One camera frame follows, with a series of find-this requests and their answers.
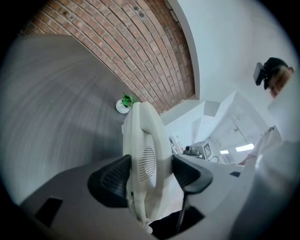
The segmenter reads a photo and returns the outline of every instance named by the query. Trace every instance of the brick wall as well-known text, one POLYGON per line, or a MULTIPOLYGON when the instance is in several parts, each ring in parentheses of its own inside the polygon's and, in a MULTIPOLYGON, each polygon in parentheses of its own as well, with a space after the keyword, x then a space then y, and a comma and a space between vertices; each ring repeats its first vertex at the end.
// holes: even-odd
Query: brick wall
POLYGON ((155 2, 50 0, 20 35, 74 36, 162 114, 192 96, 195 88, 184 35, 165 2, 155 2))

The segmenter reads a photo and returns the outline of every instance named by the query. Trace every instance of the green plant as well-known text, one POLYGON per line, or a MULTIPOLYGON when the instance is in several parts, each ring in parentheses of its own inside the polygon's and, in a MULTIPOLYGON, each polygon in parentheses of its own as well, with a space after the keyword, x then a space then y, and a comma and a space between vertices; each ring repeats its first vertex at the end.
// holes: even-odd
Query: green plant
POLYGON ((135 97, 132 94, 128 96, 127 94, 123 93, 122 104, 125 107, 132 107, 133 103, 136 103, 135 97))

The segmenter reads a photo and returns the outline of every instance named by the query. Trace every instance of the ceiling light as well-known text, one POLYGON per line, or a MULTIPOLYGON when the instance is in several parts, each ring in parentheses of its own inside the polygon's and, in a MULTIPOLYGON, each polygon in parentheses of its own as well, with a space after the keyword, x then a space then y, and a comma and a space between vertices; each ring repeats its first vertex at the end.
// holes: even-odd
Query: ceiling light
POLYGON ((247 150, 251 150, 254 148, 254 145, 253 143, 251 144, 248 144, 248 145, 245 145, 245 146, 241 146, 241 147, 238 147, 238 148, 235 148, 238 152, 242 152, 242 151, 247 151, 247 150))
POLYGON ((223 151, 220 151, 221 154, 228 154, 229 151, 228 150, 223 150, 223 151))

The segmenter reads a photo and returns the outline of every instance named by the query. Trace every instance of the white pot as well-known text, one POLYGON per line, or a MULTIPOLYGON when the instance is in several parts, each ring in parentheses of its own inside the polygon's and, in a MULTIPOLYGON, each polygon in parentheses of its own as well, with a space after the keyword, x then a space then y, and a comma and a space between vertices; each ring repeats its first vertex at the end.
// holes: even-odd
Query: white pot
POLYGON ((116 109, 119 113, 128 113, 130 110, 130 106, 129 107, 125 107, 122 104, 122 99, 120 99, 117 103, 116 103, 116 109))

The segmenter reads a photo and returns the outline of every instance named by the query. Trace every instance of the potted plant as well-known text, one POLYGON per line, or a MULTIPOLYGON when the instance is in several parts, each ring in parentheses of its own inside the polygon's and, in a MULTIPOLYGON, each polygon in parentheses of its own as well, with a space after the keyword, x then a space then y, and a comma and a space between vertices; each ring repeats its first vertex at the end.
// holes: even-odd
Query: potted plant
POLYGON ((123 99, 120 99, 116 103, 116 109, 119 113, 128 113, 133 103, 135 102, 136 100, 134 99, 134 96, 132 94, 130 94, 129 96, 123 93, 123 99))

